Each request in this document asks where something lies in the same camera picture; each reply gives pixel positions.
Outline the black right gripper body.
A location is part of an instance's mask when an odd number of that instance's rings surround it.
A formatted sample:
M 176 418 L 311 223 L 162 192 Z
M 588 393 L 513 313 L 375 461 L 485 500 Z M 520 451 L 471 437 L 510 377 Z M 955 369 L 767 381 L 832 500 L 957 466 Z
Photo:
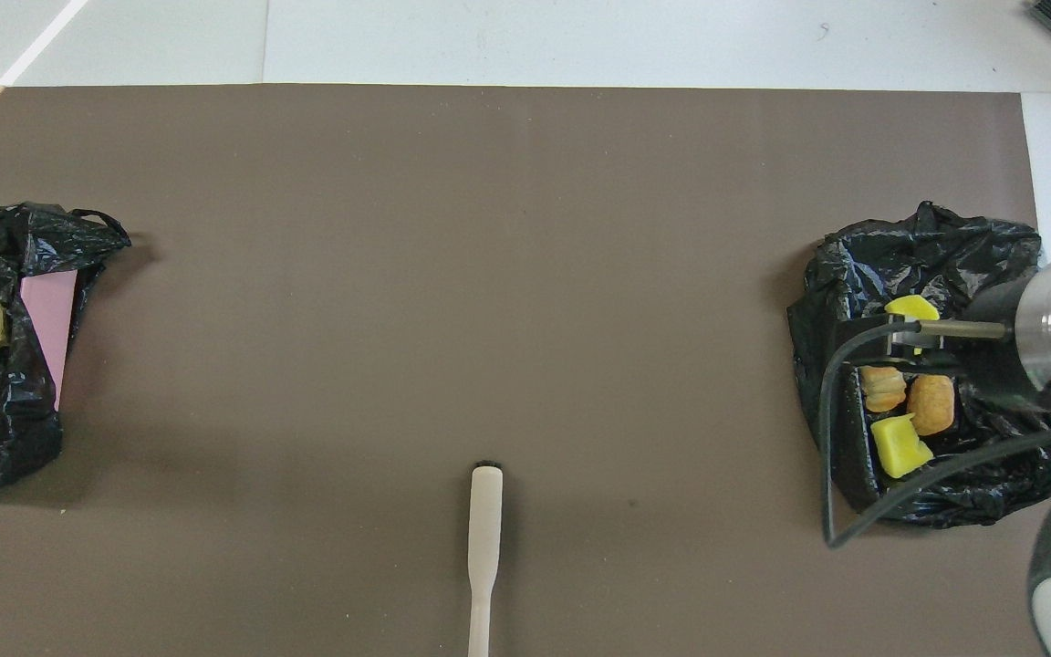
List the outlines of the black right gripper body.
M 961 319 L 1004 329 L 1001 338 L 956 340 L 980 398 L 1051 412 L 1051 275 L 985 287 Z

